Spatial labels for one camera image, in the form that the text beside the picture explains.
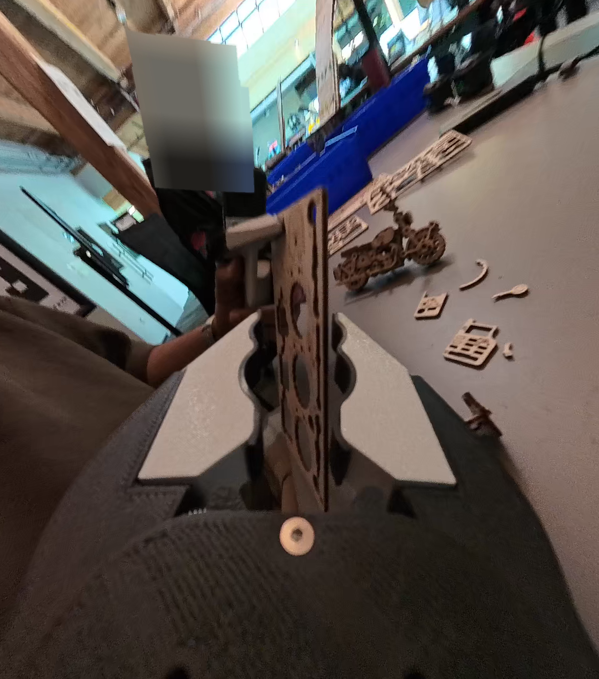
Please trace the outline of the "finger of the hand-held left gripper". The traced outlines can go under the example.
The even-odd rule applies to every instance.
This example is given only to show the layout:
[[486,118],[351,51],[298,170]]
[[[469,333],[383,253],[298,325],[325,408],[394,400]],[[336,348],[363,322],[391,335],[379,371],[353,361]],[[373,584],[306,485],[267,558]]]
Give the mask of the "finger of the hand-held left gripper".
[[225,251],[238,253],[250,248],[260,249],[284,233],[280,215],[260,215],[230,225],[225,231]]

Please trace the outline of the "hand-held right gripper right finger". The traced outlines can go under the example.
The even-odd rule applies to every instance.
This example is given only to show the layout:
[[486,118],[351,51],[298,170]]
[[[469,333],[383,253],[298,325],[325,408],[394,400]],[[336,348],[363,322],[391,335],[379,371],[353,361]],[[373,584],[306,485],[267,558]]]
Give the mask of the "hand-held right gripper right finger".
[[395,481],[454,487],[453,474],[406,367],[342,312],[337,357],[353,377],[339,411],[345,444]]

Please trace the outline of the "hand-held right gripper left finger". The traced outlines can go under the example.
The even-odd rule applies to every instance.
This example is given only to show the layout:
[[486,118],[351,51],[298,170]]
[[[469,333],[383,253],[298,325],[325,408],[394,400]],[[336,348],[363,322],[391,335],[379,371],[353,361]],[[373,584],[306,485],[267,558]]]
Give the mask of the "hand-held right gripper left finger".
[[138,482],[241,487],[253,478],[263,463],[262,409],[245,369],[262,328],[257,311],[185,368]]

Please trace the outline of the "wooden puzzle sheet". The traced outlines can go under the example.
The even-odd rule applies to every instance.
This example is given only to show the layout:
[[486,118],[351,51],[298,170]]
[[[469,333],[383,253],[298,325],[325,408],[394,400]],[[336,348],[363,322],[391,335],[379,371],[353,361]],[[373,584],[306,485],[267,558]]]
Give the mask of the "wooden puzzle sheet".
[[278,397],[290,453],[323,512],[329,508],[329,291],[327,192],[317,189],[278,216],[271,244]]
[[371,215],[380,212],[397,198],[402,178],[403,175],[399,173],[383,173],[372,181],[366,193],[366,205]]

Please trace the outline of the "person's left forearm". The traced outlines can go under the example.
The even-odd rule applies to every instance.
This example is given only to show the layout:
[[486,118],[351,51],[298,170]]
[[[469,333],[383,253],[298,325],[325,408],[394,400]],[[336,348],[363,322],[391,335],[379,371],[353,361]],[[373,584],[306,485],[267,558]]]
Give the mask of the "person's left forearm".
[[185,369],[211,347],[203,342],[201,327],[151,349],[146,367],[146,383],[148,385],[154,388],[160,386],[174,373]]

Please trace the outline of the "grey desk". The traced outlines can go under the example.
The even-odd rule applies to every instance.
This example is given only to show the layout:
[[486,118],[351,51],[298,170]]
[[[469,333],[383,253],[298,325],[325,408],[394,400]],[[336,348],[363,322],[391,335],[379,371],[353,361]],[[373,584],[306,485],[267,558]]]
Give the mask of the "grey desk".
[[[418,224],[440,223],[444,258],[428,272],[408,265],[376,278],[358,295],[330,280],[330,310],[457,412],[464,392],[491,410],[599,651],[599,56],[475,131],[400,204]],[[476,259],[489,263],[487,277],[459,291],[480,272]],[[521,283],[525,296],[491,299]],[[448,293],[438,318],[414,318],[424,291]],[[470,318],[499,328],[482,369],[442,357]]]

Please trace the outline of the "person's left hand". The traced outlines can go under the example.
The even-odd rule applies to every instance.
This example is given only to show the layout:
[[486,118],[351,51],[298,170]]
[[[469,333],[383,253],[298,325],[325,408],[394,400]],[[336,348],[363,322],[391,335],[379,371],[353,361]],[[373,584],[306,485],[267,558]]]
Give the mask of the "person's left hand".
[[259,306],[246,302],[244,259],[238,256],[219,263],[215,273],[215,312],[210,324],[214,341],[258,310]]

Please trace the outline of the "wooden motorcycle model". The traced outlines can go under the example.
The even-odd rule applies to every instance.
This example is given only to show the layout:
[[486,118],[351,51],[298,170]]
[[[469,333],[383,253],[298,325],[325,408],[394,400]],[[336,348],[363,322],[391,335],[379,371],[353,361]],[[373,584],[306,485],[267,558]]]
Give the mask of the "wooden motorcycle model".
[[407,261],[419,266],[433,266],[444,255],[447,241],[438,222],[414,228],[413,215],[391,201],[385,210],[394,224],[381,230],[371,242],[346,249],[333,270],[336,284],[359,292],[375,276],[389,274]]

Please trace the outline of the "grid-slotted wooden piece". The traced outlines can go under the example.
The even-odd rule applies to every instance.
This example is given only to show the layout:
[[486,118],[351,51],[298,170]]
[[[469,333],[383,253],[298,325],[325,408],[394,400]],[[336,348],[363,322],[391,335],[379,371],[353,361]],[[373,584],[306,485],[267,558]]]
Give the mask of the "grid-slotted wooden piece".
[[445,361],[482,369],[497,350],[498,326],[468,319],[442,353]]

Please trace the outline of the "wooden pillar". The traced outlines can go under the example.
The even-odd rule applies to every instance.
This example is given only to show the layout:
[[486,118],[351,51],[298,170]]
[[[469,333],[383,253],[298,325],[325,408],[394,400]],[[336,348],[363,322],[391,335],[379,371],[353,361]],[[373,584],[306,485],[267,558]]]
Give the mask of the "wooden pillar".
[[126,151],[107,143],[1,12],[0,75],[143,216],[159,213],[158,199],[142,170]]

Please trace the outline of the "curved toothed wooden piece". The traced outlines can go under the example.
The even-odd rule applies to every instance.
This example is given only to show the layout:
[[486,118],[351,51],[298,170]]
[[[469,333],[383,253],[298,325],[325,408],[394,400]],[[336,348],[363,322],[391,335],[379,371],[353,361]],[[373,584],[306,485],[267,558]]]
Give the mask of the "curved toothed wooden piece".
[[489,273],[489,263],[484,259],[476,259],[476,266],[480,269],[480,272],[466,283],[459,286],[459,291],[468,291],[475,286],[482,283],[482,281],[487,277]]

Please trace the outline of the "person's brown shirt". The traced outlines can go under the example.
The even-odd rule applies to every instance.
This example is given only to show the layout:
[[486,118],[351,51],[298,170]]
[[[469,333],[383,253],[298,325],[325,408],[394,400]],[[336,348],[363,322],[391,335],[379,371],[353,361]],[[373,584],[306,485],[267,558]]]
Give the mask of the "person's brown shirt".
[[158,383],[153,350],[87,318],[0,296],[0,640],[61,498]]

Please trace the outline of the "wooden display board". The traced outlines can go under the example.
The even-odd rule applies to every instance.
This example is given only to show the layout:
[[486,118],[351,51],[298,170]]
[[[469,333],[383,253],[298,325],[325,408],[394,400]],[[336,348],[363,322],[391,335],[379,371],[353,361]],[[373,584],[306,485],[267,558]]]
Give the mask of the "wooden display board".
[[322,125],[334,117],[341,105],[338,64],[334,50],[335,1],[316,1],[315,70],[319,118]]

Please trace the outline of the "long slotted wooden sheet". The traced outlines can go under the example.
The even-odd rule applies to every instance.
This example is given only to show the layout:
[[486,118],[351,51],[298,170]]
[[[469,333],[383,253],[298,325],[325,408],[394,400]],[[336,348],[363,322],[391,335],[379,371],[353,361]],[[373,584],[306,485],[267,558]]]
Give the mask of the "long slotted wooden sheet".
[[425,151],[393,173],[385,186],[389,196],[397,196],[439,171],[472,145],[472,139],[456,130],[448,130]]

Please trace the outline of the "black charger device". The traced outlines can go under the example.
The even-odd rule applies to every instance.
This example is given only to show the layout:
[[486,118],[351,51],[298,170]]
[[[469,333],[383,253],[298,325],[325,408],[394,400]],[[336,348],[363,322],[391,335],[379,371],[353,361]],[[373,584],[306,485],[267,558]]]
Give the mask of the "black charger device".
[[491,63],[496,50],[492,46],[471,51],[457,65],[452,52],[429,47],[427,56],[436,65],[437,77],[423,88],[427,112],[435,115],[447,107],[450,100],[464,103],[495,90]]

